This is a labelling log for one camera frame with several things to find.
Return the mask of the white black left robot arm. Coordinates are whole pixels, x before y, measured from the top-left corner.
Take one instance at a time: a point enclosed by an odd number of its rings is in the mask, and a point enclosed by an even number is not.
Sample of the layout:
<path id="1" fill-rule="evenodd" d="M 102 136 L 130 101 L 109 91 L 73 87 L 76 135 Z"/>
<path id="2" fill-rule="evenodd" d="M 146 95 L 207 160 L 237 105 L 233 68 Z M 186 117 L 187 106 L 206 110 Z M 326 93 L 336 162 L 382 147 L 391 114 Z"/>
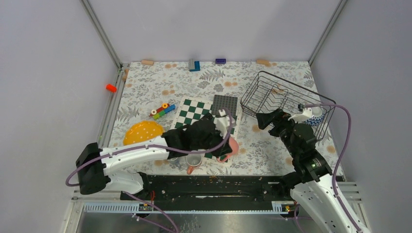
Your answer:
<path id="1" fill-rule="evenodd" d="M 234 151 L 229 144 L 235 120 L 229 115 L 206 114 L 191 125 L 169 130 L 144 142 L 117 148 L 86 145 L 75 162 L 80 193 L 91 195 L 101 191 L 125 191 L 143 200 L 151 187 L 139 173 L 124 172 L 125 167 L 155 160 L 170 160 L 187 155 L 207 154 L 219 158 Z"/>

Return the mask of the yellow orange plate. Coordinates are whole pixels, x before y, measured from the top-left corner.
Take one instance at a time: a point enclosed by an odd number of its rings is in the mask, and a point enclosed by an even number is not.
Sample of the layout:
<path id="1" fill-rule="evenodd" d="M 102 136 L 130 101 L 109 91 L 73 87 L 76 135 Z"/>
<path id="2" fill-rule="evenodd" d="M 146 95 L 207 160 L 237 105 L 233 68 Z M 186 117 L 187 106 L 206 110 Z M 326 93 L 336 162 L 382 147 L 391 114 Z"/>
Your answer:
<path id="1" fill-rule="evenodd" d="M 123 145 L 151 140 L 164 133 L 163 127 L 155 121 L 144 120 L 134 124 L 126 133 L 123 139 Z"/>

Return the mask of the blue white patterned bowl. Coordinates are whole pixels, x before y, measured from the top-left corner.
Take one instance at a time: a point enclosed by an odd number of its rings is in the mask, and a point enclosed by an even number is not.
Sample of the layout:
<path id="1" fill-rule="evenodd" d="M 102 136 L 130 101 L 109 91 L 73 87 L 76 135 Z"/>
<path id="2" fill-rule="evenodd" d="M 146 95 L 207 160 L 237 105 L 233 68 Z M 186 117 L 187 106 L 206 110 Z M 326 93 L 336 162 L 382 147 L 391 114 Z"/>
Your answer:
<path id="1" fill-rule="evenodd" d="M 307 108 L 309 113 L 311 113 L 311 117 L 303 121 L 303 123 L 308 124 L 310 126 L 318 126 L 321 124 L 325 118 L 325 112 L 321 107 L 310 107 Z"/>

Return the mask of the blue grey cup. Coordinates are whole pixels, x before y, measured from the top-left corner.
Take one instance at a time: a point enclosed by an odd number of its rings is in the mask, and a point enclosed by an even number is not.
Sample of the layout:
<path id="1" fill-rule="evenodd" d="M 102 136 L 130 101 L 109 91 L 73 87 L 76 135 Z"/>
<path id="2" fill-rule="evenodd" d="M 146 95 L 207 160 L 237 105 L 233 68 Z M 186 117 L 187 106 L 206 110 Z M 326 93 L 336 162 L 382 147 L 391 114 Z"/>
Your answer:
<path id="1" fill-rule="evenodd" d="M 167 160 L 174 168 L 181 169 L 180 158 L 171 158 Z"/>

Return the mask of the large pink mug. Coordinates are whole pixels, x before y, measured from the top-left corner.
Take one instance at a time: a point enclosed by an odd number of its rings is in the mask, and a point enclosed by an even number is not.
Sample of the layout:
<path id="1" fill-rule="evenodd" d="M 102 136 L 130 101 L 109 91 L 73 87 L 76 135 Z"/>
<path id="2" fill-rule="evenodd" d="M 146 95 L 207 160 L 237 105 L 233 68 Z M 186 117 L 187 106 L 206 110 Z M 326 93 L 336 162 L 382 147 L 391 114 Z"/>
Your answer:
<path id="1" fill-rule="evenodd" d="M 230 146 L 232 152 L 224 155 L 224 156 L 223 156 L 223 159 L 221 159 L 220 157 L 218 157 L 218 158 L 217 158 L 217 161 L 218 161 L 219 163 L 225 163 L 229 158 L 231 158 L 233 155 L 236 155 L 236 154 L 238 153 L 238 151 L 239 151 L 239 144 L 238 144 L 238 142 L 237 142 L 234 138 L 229 137 L 229 139 L 228 139 L 228 145 Z"/>

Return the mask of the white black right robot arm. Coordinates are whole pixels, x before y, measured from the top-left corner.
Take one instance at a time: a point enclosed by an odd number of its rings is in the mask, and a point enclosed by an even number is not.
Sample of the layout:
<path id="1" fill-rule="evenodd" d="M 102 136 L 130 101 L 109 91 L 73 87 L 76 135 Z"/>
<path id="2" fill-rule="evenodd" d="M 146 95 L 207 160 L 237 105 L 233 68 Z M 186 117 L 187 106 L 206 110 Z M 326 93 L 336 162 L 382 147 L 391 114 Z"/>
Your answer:
<path id="1" fill-rule="evenodd" d="M 295 122 L 290 114 L 276 109 L 256 114 L 258 126 L 273 128 L 292 157 L 294 172 L 284 175 L 277 191 L 285 200 L 293 199 L 303 207 L 324 233 L 368 233 L 336 183 L 336 175 L 317 151 L 313 128 Z"/>

